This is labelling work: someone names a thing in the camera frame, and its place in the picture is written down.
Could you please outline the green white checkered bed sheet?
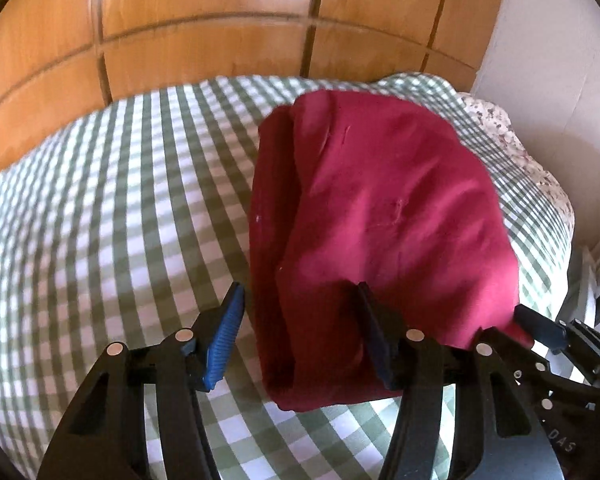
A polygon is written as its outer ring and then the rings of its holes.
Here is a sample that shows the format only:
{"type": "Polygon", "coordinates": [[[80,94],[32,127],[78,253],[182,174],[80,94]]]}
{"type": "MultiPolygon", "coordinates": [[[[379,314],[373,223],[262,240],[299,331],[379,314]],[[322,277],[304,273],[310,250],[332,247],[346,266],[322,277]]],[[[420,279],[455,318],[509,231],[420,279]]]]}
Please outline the green white checkered bed sheet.
{"type": "MultiPolygon", "coordinates": [[[[566,227],[442,78],[218,77],[132,96],[0,173],[0,445],[26,479],[107,344],[160,342],[232,281],[247,283],[258,125],[318,89],[397,96],[450,122],[494,180],[522,302],[556,316],[566,227]]],[[[399,409],[385,400],[279,410],[262,388],[247,315],[225,377],[199,402],[222,479],[375,479],[399,409]]]]}

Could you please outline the floral quilt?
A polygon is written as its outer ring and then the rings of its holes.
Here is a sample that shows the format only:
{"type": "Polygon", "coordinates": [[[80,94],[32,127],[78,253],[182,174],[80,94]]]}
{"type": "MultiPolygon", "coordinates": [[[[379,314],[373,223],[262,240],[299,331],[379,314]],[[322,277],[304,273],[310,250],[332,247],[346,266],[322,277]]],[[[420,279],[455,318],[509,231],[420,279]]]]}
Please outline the floral quilt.
{"type": "Polygon", "coordinates": [[[516,135],[506,110],[470,93],[460,92],[465,110],[506,155],[534,182],[550,203],[557,209],[568,238],[572,240],[576,217],[570,199],[558,180],[526,150],[516,135]]]}

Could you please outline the dark red cloth garment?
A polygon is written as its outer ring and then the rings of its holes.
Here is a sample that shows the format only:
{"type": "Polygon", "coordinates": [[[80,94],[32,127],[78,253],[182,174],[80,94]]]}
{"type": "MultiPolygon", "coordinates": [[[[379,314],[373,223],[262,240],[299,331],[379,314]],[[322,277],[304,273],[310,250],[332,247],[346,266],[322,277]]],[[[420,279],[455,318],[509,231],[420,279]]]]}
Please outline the dark red cloth garment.
{"type": "Polygon", "coordinates": [[[318,90],[259,128],[249,220],[264,388],[284,411],[382,399],[356,286],[400,330],[467,349],[514,320],[518,260],[482,161],[413,102],[318,90]]]}

